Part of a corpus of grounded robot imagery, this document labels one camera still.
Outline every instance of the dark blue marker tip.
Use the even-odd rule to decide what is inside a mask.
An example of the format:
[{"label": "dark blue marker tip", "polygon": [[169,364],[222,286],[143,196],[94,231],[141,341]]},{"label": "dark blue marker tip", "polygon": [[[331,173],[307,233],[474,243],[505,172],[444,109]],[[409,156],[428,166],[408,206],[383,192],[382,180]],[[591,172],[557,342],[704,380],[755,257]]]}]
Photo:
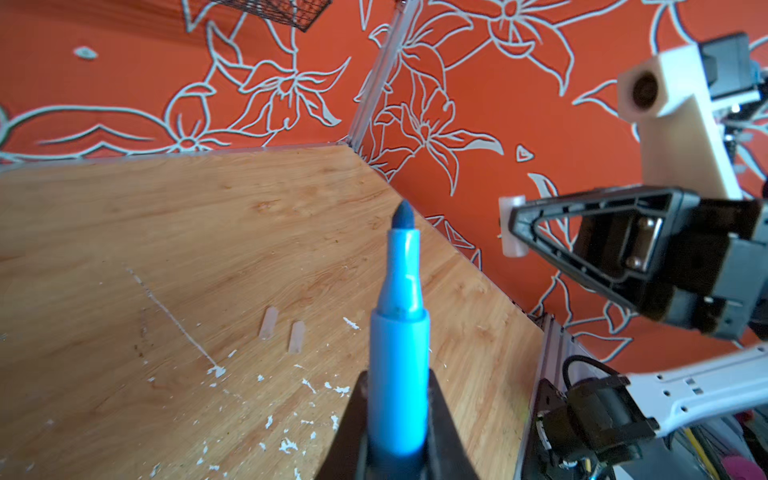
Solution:
[{"label": "dark blue marker tip", "polygon": [[407,200],[403,200],[392,215],[392,228],[412,229],[413,226],[413,209]]}]

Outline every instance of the wooden surface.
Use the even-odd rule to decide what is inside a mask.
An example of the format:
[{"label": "wooden surface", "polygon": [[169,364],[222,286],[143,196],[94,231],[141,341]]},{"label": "wooden surface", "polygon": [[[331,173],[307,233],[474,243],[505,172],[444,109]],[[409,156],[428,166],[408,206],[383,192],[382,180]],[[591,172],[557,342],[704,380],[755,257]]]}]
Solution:
[{"label": "wooden surface", "polygon": [[[334,389],[366,368],[399,200],[347,147],[0,176],[0,475],[312,478]],[[432,368],[480,476],[511,477],[541,331],[418,227]]]}]

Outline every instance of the floral wallpaper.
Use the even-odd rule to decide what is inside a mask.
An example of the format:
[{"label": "floral wallpaper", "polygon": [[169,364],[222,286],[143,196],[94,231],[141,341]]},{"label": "floral wallpaper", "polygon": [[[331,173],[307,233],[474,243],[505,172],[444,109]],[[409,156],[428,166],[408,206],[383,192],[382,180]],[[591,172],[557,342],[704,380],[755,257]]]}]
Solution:
[{"label": "floral wallpaper", "polygon": [[[736,31],[768,66],[766,13],[768,3],[748,1],[425,0],[360,154],[526,313],[554,313],[619,370],[725,353],[754,335],[729,343],[660,326],[534,254],[503,257],[498,198],[638,183],[639,138],[617,117],[618,74],[664,49]],[[388,28],[375,26],[370,40],[381,45]],[[745,195],[760,196],[768,111],[746,131],[734,168]],[[572,249],[578,225],[544,230]]]},{"label": "floral wallpaper", "polygon": [[336,2],[302,33],[203,0],[3,2],[0,170],[342,140],[394,11]]}]

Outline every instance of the marker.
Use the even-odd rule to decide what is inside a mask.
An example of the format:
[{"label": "marker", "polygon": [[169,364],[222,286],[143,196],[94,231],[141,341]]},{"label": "marker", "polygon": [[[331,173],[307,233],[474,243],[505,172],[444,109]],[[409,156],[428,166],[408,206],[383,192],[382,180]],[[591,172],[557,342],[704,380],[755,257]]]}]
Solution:
[{"label": "marker", "polygon": [[370,465],[387,478],[418,478],[424,465],[429,312],[419,279],[420,243],[413,210],[404,200],[387,233],[386,277],[371,314]]}]

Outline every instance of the black wire mesh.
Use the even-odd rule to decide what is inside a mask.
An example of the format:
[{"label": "black wire mesh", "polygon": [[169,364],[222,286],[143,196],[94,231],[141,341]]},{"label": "black wire mesh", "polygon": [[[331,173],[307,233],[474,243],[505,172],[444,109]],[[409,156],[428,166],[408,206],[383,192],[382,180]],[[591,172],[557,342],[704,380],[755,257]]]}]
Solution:
[{"label": "black wire mesh", "polygon": [[332,0],[216,0],[246,13],[306,31]]}]

